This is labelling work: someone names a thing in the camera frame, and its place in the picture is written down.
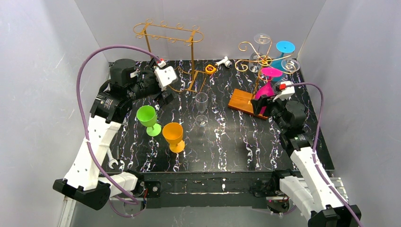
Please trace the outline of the magenta plastic wine glass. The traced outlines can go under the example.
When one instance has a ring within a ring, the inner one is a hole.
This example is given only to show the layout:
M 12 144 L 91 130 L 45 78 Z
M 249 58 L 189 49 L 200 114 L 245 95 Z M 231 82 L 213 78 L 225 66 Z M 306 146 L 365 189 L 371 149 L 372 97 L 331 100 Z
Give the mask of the magenta plastic wine glass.
M 271 81 L 273 78 L 280 77 L 281 75 L 282 72 L 276 68 L 262 68 L 261 72 L 258 74 L 258 78 L 266 81 L 266 84 L 259 89 L 254 98 L 258 99 L 261 95 L 274 96 L 275 94 L 271 87 Z

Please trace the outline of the green plastic wine glass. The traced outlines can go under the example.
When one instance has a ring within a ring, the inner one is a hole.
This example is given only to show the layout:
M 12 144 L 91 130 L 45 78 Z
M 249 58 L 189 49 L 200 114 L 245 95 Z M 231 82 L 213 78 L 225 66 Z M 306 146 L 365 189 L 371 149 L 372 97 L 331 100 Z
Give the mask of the green plastic wine glass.
M 160 134 L 162 127 L 157 123 L 157 113 L 154 107 L 144 105 L 137 110 L 137 119 L 146 127 L 147 135 L 154 137 Z

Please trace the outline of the orange plastic wine glass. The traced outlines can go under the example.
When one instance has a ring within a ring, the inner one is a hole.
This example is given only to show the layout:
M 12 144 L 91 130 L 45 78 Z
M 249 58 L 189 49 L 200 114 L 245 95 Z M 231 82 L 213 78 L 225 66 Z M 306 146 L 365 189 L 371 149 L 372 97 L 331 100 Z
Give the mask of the orange plastic wine glass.
M 177 122 L 171 122 L 164 126 L 162 135 L 174 153 L 180 153 L 185 148 L 183 141 L 183 127 Z

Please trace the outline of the clear wine glass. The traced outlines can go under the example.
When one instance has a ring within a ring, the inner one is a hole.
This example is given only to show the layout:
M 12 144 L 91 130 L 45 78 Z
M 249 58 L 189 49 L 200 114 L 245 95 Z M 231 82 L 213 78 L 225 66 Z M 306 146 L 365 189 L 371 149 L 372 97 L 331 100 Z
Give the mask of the clear wine glass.
M 280 81 L 288 80 L 288 77 L 300 69 L 300 63 L 296 59 L 286 58 L 281 62 L 283 77 Z
M 259 57 L 266 54 L 270 46 L 271 39 L 267 34 L 259 33 L 254 36 L 254 42 L 255 42 L 254 48 L 256 52 L 251 54 L 248 62 L 248 67 L 250 72 L 256 73 L 262 67 L 258 63 Z
M 208 118 L 204 115 L 208 106 L 208 95 L 206 93 L 200 92 L 195 96 L 195 105 L 199 112 L 196 116 L 196 123 L 200 127 L 205 127 L 208 124 Z

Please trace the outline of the blue plastic wine glass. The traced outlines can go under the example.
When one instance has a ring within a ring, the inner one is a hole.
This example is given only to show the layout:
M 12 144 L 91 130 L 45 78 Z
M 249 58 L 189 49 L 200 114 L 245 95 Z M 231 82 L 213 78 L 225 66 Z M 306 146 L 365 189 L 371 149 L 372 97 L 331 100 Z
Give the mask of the blue plastic wine glass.
M 292 54 L 295 50 L 295 45 L 290 41 L 279 41 L 276 43 L 276 49 L 280 52 L 280 56 L 276 58 L 270 65 L 272 68 L 276 68 L 280 71 L 286 71 L 283 66 L 282 62 L 284 61 L 285 57 L 289 54 Z

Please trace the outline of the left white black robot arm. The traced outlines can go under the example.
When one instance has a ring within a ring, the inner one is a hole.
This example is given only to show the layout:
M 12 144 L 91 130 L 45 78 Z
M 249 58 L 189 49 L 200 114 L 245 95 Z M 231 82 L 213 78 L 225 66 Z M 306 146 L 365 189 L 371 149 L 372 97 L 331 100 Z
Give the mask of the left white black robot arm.
M 126 115 L 137 100 L 154 96 L 159 105 L 168 104 L 173 96 L 164 96 L 167 86 L 178 77 L 165 62 L 151 61 L 148 69 L 140 69 L 131 59 L 109 64 L 110 79 L 104 82 L 84 118 L 85 136 L 78 154 L 66 175 L 53 183 L 53 189 L 94 210 L 100 210 L 111 197 L 135 190 L 140 174 L 125 171 L 108 175 L 102 168 L 107 157 L 112 163 L 110 144 L 122 127 Z

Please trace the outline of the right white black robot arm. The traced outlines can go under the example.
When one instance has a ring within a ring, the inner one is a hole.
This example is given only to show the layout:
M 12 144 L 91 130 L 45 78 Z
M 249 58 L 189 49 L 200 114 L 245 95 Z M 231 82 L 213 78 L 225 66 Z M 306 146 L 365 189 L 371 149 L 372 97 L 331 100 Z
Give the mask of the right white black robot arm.
M 270 116 L 279 126 L 281 146 L 306 183 L 303 186 L 291 170 L 275 171 L 268 189 L 288 196 L 309 227 L 360 227 L 359 207 L 349 205 L 335 188 L 304 131 L 305 106 L 266 95 L 251 100 L 251 104 L 254 113 Z

